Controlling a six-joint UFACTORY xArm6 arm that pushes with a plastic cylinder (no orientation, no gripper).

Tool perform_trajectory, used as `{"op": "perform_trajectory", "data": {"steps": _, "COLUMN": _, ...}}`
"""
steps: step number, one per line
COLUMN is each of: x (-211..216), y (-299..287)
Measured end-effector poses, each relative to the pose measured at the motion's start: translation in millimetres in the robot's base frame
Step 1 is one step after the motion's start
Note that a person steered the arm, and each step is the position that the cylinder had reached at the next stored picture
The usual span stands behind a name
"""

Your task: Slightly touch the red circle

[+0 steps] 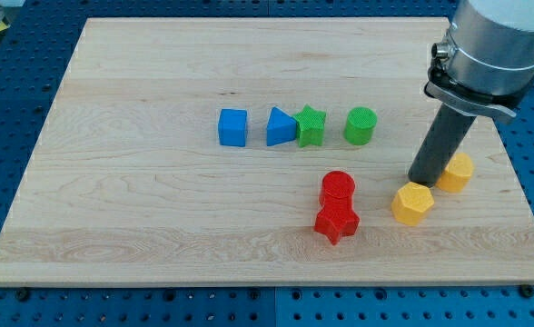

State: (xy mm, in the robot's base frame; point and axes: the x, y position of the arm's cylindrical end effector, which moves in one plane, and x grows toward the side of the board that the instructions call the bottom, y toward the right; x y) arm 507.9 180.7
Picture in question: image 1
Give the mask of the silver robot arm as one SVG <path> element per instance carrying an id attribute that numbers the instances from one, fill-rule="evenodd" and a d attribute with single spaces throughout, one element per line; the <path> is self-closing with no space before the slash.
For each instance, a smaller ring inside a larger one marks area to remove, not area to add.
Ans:
<path id="1" fill-rule="evenodd" d="M 431 56 L 428 96 L 511 122 L 534 77 L 534 0 L 460 0 Z"/>

